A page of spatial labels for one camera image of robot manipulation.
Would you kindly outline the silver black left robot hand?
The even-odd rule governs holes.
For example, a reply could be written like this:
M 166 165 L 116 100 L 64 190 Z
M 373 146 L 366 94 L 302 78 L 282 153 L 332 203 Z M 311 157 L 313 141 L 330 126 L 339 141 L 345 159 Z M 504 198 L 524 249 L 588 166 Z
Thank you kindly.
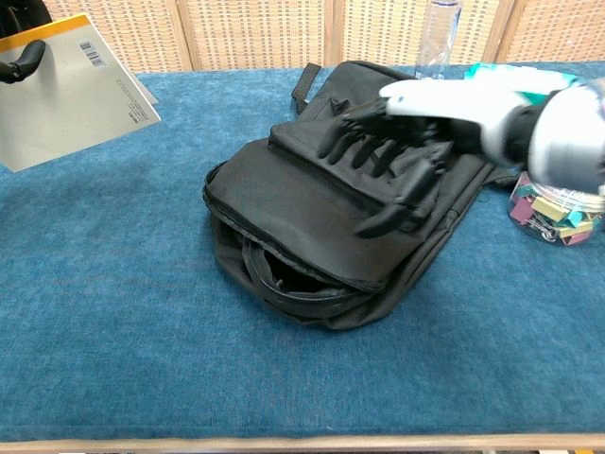
M 46 43 L 42 40 L 28 43 L 16 61 L 1 63 L 1 81 L 12 84 L 32 76 L 42 62 L 45 49 Z

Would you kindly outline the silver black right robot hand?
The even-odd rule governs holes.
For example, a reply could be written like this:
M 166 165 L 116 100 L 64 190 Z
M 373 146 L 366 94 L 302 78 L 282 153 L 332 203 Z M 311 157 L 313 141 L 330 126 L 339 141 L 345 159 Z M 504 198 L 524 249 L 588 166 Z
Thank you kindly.
M 545 106 L 513 90 L 470 79 L 406 79 L 383 87 L 377 98 L 342 113 L 323 136 L 318 156 L 334 165 L 354 144 L 351 163 L 361 167 L 383 148 L 372 171 L 384 174 L 404 149 L 424 146 L 396 196 L 361 222 L 357 236 L 374 238 L 396 229 L 447 171 L 457 145 L 504 167 L 527 168 L 530 142 Z

